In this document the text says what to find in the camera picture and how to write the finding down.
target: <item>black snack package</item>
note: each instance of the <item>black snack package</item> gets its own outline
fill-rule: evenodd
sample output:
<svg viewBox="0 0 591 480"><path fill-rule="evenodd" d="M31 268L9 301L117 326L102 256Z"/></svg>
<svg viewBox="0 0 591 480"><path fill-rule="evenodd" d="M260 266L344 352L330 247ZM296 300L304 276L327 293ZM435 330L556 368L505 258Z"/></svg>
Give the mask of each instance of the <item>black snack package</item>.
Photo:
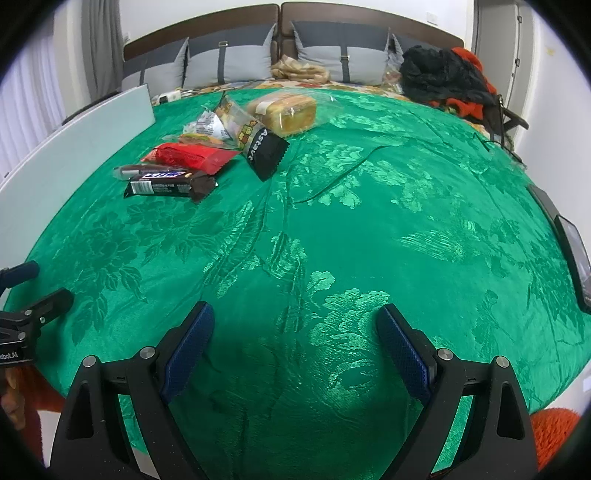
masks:
<svg viewBox="0 0 591 480"><path fill-rule="evenodd" d="M226 92L215 109L232 139L238 143L256 175L266 181L275 173L289 143L247 113Z"/></svg>
<svg viewBox="0 0 591 480"><path fill-rule="evenodd" d="M214 177L202 171L167 171L136 175L127 184L123 198L133 195L189 197L201 202L217 187Z"/></svg>

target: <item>pillow strap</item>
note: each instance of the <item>pillow strap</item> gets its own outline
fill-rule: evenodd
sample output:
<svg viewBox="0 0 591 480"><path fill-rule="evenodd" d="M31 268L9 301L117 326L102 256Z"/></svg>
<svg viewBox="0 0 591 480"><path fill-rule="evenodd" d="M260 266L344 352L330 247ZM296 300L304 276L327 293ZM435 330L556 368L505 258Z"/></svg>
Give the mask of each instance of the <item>pillow strap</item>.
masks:
<svg viewBox="0 0 591 480"><path fill-rule="evenodd" d="M217 44L219 47L219 55L217 57L217 83L223 85L226 83L224 80L224 65L226 64L226 48L228 47L227 41L221 41Z"/></svg>
<svg viewBox="0 0 591 480"><path fill-rule="evenodd" d="M343 83L351 83L351 76L349 74L349 52L347 50L346 35L344 32L344 25L339 23L339 44L340 44L340 64L343 69Z"/></svg>
<svg viewBox="0 0 591 480"><path fill-rule="evenodd" d="M144 76L145 76L145 73L146 73L146 65L147 64L148 64L148 59L146 58L144 60L144 65L142 66L142 69L141 69L141 71L139 73L139 83L138 83L138 86L144 84Z"/></svg>

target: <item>brown headboard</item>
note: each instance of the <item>brown headboard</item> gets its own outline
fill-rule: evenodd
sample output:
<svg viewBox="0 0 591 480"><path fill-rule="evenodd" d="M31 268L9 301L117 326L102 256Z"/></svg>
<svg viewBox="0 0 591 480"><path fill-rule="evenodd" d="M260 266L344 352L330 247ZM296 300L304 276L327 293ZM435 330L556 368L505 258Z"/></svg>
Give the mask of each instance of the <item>brown headboard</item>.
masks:
<svg viewBox="0 0 591 480"><path fill-rule="evenodd" d="M462 39L453 36L451 33L410 18L372 8L319 2L287 2L282 4L281 11L279 5L265 4L232 8L189 18L128 43L123 50L123 57L125 60L129 60L181 38L198 37L219 30L245 25L276 23L278 27L275 28L273 41L271 42L271 58L273 62L277 61L281 54L297 58L294 31L291 25L293 20L363 23L389 27L395 34L416 38L436 47L464 46Z"/></svg>
<svg viewBox="0 0 591 480"><path fill-rule="evenodd" d="M435 47L463 47L461 38L430 25L372 8L319 2L287 2L281 6L281 53L297 58L292 21L333 21L389 27L394 34L406 35Z"/></svg>
<svg viewBox="0 0 591 480"><path fill-rule="evenodd" d="M169 25L155 32L128 43L123 49L124 60L129 60L142 53L146 53L162 45L187 37L198 37L208 33L246 25L272 24L279 25L279 5L265 4L251 7L232 8L200 17L189 18L182 22ZM271 57L273 62L278 58L279 29L276 27L271 43Z"/></svg>

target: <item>red snack package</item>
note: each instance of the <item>red snack package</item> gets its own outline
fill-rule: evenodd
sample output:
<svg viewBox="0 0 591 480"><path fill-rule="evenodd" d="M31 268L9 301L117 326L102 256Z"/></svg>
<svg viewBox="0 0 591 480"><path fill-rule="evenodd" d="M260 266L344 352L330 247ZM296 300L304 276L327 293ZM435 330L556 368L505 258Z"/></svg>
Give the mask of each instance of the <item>red snack package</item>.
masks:
<svg viewBox="0 0 591 480"><path fill-rule="evenodd" d="M201 170L214 175L240 152L221 148L182 143L163 143L153 149L142 161Z"/></svg>

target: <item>patterned sheet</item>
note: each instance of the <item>patterned sheet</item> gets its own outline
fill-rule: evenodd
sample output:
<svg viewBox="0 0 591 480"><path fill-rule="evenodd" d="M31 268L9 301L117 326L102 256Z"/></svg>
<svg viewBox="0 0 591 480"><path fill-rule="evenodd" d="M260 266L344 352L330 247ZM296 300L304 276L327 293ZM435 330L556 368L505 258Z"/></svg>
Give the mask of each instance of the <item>patterned sheet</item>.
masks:
<svg viewBox="0 0 591 480"><path fill-rule="evenodd" d="M381 476L421 408L376 337L374 313L388 302L461 358L509 358L530 411L564 390L591 356L591 322L529 178L457 117L387 95L334 96L345 113L290 138L269 181L239 155L199 205L123 199L111 175L220 94L154 109L156 123L48 225L30 255L39 277L8 300L75 293L37 344L54 387L67 393L86 355L155 345L208 301L212 340L171 410L212 480ZM128 399L122 408L143 448ZM453 458L468 408L438 466Z"/></svg>
<svg viewBox="0 0 591 480"><path fill-rule="evenodd" d="M382 85L374 87L371 85L351 85L350 83L329 82L322 85L315 83L295 82L293 80L265 80L263 82L235 82L227 83L214 87L206 87L200 90L194 90L192 95L202 95L204 93L221 92L225 90L248 90L259 88L316 88L323 90L338 90L341 92L358 92L367 93L369 95L378 95L386 98L394 98L396 100L403 100L404 102L412 102L408 97L400 93L401 89L398 85ZM491 136L486 129L479 124L474 124L468 120L464 120L468 125L474 128L478 133L490 139Z"/></svg>

